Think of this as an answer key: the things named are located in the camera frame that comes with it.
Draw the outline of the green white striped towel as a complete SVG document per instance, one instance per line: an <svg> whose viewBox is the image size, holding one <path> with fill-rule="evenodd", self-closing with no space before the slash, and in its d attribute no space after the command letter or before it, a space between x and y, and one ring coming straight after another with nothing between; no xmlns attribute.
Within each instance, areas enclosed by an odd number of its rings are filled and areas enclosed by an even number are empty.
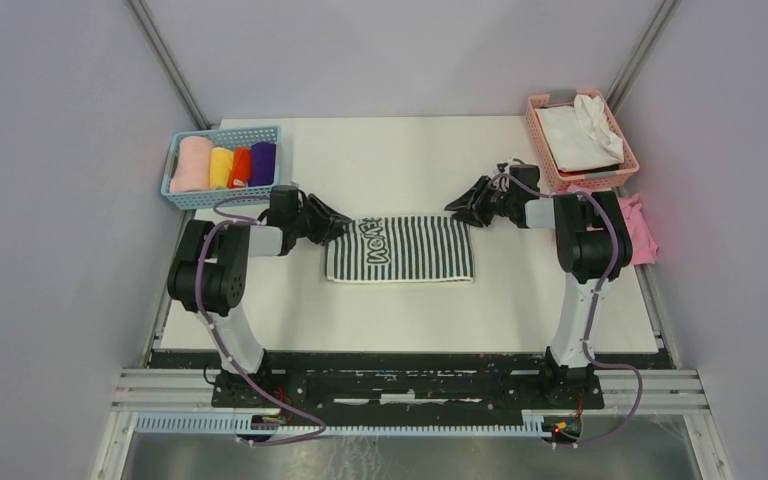
<svg viewBox="0 0 768 480"><path fill-rule="evenodd" d="M325 246L335 283L451 283L475 277L470 227L445 216L367 217Z"/></svg>

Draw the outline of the purple towel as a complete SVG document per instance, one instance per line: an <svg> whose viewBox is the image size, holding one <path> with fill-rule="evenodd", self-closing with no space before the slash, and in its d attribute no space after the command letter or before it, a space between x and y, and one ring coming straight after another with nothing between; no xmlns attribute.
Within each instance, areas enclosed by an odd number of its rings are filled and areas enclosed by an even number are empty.
<svg viewBox="0 0 768 480"><path fill-rule="evenodd" d="M251 176L248 186L265 187L275 183L277 145L270 142L258 142L251 146Z"/></svg>

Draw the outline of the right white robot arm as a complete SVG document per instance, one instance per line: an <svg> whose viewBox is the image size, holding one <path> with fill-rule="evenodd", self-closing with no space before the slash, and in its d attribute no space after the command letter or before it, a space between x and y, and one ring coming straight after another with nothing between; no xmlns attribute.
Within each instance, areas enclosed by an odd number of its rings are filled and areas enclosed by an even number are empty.
<svg viewBox="0 0 768 480"><path fill-rule="evenodd" d="M445 206L453 218L487 227L497 217L521 229L549 229L565 274L560 320L537 382L551 408L572 401L598 364L592 337L611 284L630 265L633 246L617 195L610 191L543 193L540 169L516 159L481 176Z"/></svg>

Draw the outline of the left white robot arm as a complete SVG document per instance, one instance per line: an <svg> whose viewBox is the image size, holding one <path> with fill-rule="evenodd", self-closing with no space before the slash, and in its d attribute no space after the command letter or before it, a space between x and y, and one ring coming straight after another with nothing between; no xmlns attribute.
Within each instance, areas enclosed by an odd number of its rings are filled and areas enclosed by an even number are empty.
<svg viewBox="0 0 768 480"><path fill-rule="evenodd" d="M242 302L249 260L288 255L301 239L324 246L345 235L352 219L293 185L271 189L258 217L231 214L215 222L191 219L167 277L170 298L199 317L220 355L222 369L239 375L238 396L253 407L273 397L273 378L260 371L266 349Z"/></svg>

